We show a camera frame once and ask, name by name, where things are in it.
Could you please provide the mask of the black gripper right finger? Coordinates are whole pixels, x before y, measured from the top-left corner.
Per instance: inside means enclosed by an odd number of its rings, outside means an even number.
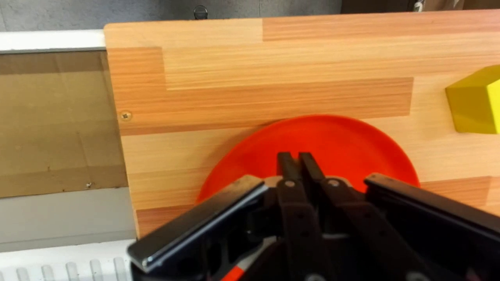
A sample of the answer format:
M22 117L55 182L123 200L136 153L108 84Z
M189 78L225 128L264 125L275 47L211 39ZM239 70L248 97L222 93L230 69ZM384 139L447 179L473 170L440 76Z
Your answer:
M298 159L340 281L433 279L417 251L348 181L326 176L311 153Z

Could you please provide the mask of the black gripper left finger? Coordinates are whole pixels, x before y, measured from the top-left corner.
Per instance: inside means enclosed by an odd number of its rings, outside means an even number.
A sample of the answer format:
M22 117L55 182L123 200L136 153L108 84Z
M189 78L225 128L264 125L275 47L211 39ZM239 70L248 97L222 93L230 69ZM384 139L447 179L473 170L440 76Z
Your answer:
M298 162L290 153L280 153L276 161L281 175L276 193L290 279L333 281L330 254L315 211L306 195Z

